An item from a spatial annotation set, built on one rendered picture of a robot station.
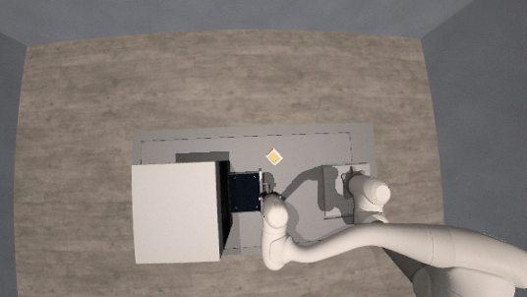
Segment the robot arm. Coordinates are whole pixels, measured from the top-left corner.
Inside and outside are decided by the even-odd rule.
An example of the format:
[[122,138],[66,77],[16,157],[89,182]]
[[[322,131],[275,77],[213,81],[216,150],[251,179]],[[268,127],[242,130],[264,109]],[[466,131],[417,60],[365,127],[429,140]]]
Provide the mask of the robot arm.
[[513,297],[515,287],[527,288],[524,250],[466,228],[389,223],[382,207],[390,190],[382,180],[355,167],[341,178],[344,198],[355,200],[354,225],[310,246],[297,244],[286,232],[287,205],[275,194],[264,197],[262,256],[268,268],[379,246],[412,282],[416,297]]

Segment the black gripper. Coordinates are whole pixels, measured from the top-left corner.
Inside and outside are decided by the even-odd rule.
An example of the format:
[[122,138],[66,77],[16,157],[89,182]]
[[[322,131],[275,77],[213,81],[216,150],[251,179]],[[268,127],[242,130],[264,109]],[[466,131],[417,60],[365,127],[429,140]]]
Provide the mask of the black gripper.
[[[281,198],[281,195],[279,195],[279,194],[276,193],[276,192],[274,192],[274,193],[275,193],[275,195],[277,195],[279,198]],[[274,194],[274,193],[271,191],[271,189],[269,189],[269,193],[266,193],[266,191],[264,190],[263,193],[261,193],[261,194],[259,195],[259,201],[263,201],[263,200],[264,200],[264,197],[265,197],[266,195],[268,195],[268,194]]]

